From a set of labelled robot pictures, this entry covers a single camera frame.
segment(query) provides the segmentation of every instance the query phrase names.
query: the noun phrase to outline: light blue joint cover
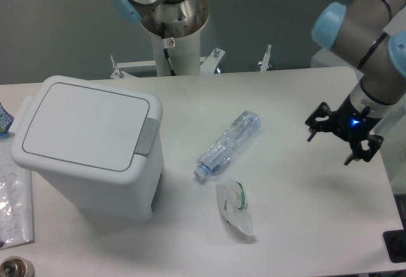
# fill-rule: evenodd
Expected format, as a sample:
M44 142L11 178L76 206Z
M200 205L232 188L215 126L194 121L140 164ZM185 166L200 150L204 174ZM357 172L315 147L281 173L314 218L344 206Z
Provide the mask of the light blue joint cover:
M130 22L139 22L140 14L135 10L128 0L111 0L119 13Z
M339 3L332 3L317 19L311 37L319 45L331 50L344 21L347 7Z
M390 38L388 52L396 70L406 78L406 31L400 31Z

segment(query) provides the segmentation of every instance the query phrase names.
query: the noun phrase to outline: blue led light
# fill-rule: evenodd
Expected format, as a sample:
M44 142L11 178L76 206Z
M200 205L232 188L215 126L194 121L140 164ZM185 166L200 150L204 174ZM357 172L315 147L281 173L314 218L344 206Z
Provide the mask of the blue led light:
M360 120L355 120L355 119L351 119L351 127L354 127L355 125L361 123Z

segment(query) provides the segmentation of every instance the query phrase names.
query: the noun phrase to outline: robotic arm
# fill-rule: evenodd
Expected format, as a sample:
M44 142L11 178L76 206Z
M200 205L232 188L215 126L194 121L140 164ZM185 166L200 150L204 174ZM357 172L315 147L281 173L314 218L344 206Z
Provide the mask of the robotic arm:
M383 32L405 5L406 0L352 0L348 7L332 3L312 30L316 42L364 73L336 111L321 103L306 120L308 141L317 132L332 132L349 142L352 153L345 165L371 160L383 142L371 130L406 93L406 31L393 37Z
M199 73L199 33L209 17L206 0L111 1L124 18L140 21L150 34L158 76Z

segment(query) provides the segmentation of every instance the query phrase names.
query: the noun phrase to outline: cable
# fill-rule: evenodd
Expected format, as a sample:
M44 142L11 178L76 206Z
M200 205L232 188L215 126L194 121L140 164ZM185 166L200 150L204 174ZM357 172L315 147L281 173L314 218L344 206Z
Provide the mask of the cable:
M166 24L162 22L160 25L160 38L161 39L165 38L165 28L166 28ZM164 48L164 55L165 55L165 58L167 61L167 65L169 67L169 71L171 72L171 76L176 76L175 70L173 70L173 67L172 67L171 59L169 57L169 52L168 52L167 48Z

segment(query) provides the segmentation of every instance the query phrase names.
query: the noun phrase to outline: clear plastic bottle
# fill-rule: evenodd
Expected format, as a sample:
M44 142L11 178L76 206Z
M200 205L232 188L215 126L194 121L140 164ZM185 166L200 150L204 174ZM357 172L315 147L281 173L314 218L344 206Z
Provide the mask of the clear plastic bottle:
M261 119L251 111L244 111L223 134L197 158L195 176L200 181L217 174L230 161L233 154L261 126Z

